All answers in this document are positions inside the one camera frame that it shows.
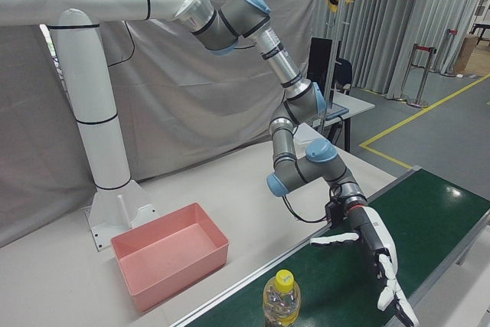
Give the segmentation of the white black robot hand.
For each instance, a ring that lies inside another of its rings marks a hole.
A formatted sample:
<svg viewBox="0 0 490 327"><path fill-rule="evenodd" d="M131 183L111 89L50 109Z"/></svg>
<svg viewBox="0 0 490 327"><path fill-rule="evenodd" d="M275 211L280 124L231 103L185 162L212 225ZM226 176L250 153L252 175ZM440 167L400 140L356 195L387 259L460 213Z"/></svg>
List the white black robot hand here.
<svg viewBox="0 0 490 327"><path fill-rule="evenodd" d="M395 309L396 317L405 326L420 324L411 304L408 302L397 280L397 251L389 230L377 211L368 206L355 205L348 210L351 231L343 234L313 237L309 243L314 247L328 247L332 244L360 241L377 279L382 284L377 308L384 311Z"/></svg>

